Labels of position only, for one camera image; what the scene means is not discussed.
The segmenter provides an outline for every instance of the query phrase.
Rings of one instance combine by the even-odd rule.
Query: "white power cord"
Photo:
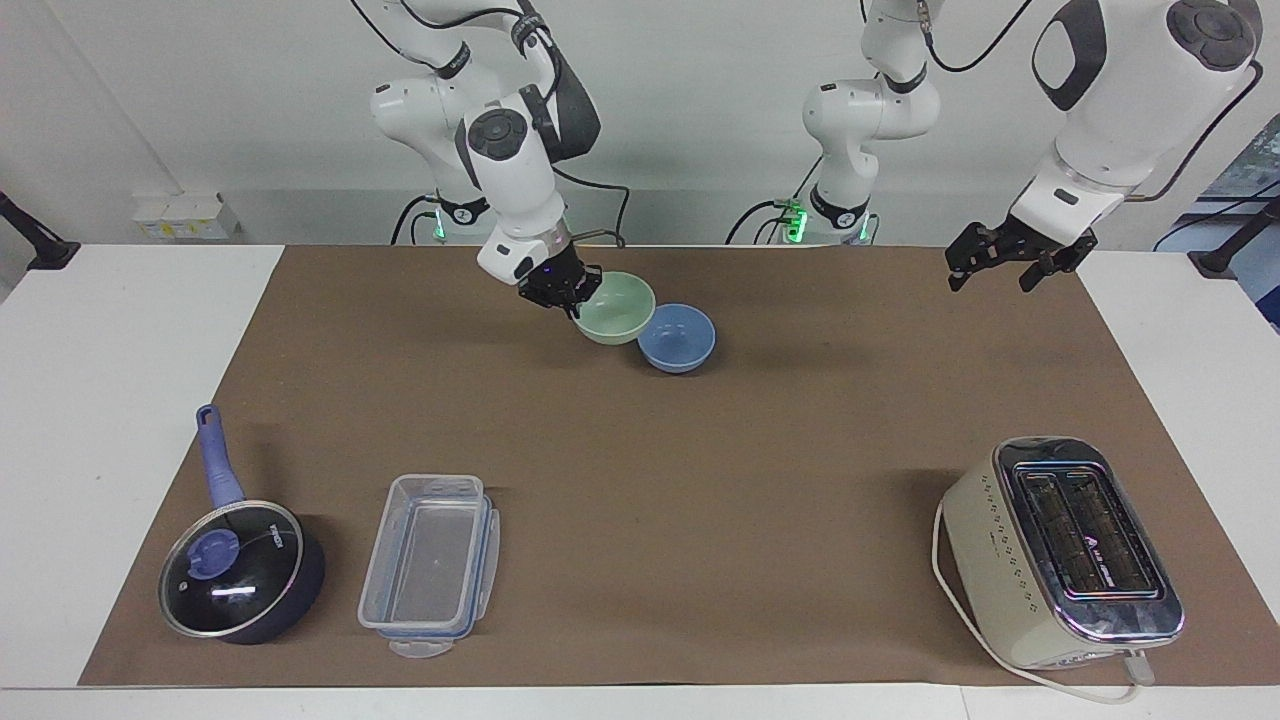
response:
[[[1018,675],[1019,678],[1025,678],[1033,683],[1039,683],[1046,688],[1055,689],[1066,693],[1069,696],[1075,696],[1082,700],[1101,702],[1102,705],[1124,705],[1132,701],[1133,698],[1138,697],[1138,692],[1142,689],[1143,684],[1151,684],[1151,680],[1155,679],[1149,676],[1151,666],[1147,665],[1146,656],[1140,651],[1132,653],[1130,657],[1125,657],[1125,671],[1129,674],[1129,679],[1133,682],[1133,684],[1130,684],[1129,689],[1126,689],[1125,693],[1119,697],[1107,697],[1107,696],[1087,693],[1084,691],[1073,688],[1070,685],[1064,685],[1062,683],[1055,683],[1053,680],[1047,680],[1034,673],[1028,673],[1027,670],[1023,670],[1020,667],[1014,667],[1009,662],[1005,662],[1005,660],[1001,659],[998,655],[996,655],[996,651],[991,650],[991,646],[987,644],[987,639],[982,637],[982,633],[978,632],[978,628],[973,624],[973,620],[970,620],[969,615],[965,614],[964,607],[960,605],[960,601],[956,600],[956,594],[951,592],[951,585],[948,585],[947,580],[942,577],[942,570],[938,569],[938,538],[941,534],[941,529],[942,529],[942,502],[938,502],[938,510],[937,512],[933,514],[933,577],[937,578],[938,585],[942,588],[942,592],[945,592],[947,594],[947,600],[951,601],[951,607],[955,607],[956,614],[960,615],[961,620],[964,620],[965,628],[969,628],[969,633],[973,634],[973,639],[978,641],[978,644],[982,646],[982,650],[987,651],[987,655],[989,655],[991,659],[995,660],[1001,667],[1009,670],[1010,673]]]

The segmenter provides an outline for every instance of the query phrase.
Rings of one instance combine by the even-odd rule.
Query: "green bowl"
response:
[[[580,318],[573,323],[600,345],[623,345],[640,337],[657,306],[649,283],[631,273],[611,270],[604,273],[595,295],[577,306]]]

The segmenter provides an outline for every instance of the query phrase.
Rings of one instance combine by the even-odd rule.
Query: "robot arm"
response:
[[[438,13],[461,17],[477,3],[440,3]],[[413,149],[435,177],[435,196],[449,234],[474,233],[489,202],[472,184],[453,145],[463,114],[502,94],[497,74],[476,60],[456,33],[422,27],[398,0],[384,0],[380,27],[407,59],[430,68],[421,78],[380,85],[370,97],[374,122],[387,137]]]
[[[599,287],[602,272],[584,265],[573,250],[552,163],[589,151],[599,136],[599,117],[527,0],[516,0],[511,13],[477,18],[509,33],[538,73],[535,82],[504,97],[465,42],[447,29],[424,27],[422,20],[442,24],[492,5],[492,0],[384,0],[402,54],[440,69],[429,79],[379,87],[374,115],[384,133],[428,161],[442,206],[454,223],[471,224],[484,210],[494,210],[494,231],[479,255],[481,268],[518,286],[522,297],[575,315],[577,304]]]
[[[457,154],[498,215],[480,266],[517,286],[521,297],[576,316],[603,274],[577,258],[552,164],[589,151],[600,120],[541,17],[527,0],[518,5],[524,17],[512,23],[512,40],[526,56],[539,54],[550,74],[467,113]]]
[[[941,9],[941,0],[929,3],[933,15]],[[847,241],[865,218],[879,163],[864,145],[918,137],[938,119],[916,0],[874,0],[861,50],[879,70],[874,79],[822,85],[804,104],[805,129],[822,145],[818,182],[805,199],[806,236],[827,242]]]
[[[1123,0],[1070,0],[1033,56],[1041,88],[1066,124],[1005,223],[969,227],[947,247],[951,288],[1011,260],[1034,263],[1029,292],[1074,272],[1097,245],[1091,229],[1162,155],[1180,147],[1231,97],[1261,38],[1257,6],[1217,0],[1149,4],[1125,22]]]

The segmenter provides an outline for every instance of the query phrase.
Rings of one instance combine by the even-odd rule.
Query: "bowl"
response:
[[[664,373],[687,373],[701,365],[716,347],[716,325],[698,307],[680,304],[654,310],[640,333],[640,351]]]
[[[600,345],[623,345],[640,336],[657,304],[649,283],[631,273],[609,270],[591,299],[577,306],[573,324]]]

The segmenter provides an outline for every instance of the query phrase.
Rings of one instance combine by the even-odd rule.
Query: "brown paper mat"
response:
[[[963,470],[1038,433],[1103,451],[1174,577],[1158,682],[1280,683],[1280,630],[1074,277],[952,295],[937,250],[584,255],[705,310],[716,355],[667,377],[595,346],[474,249],[289,247],[216,400],[246,492],[321,538],[320,600],[260,647],[164,625],[160,564],[207,510],[192,450],[81,684],[1015,684],[936,587],[929,529]],[[503,520],[489,614],[426,661],[356,621],[415,471],[480,477]]]

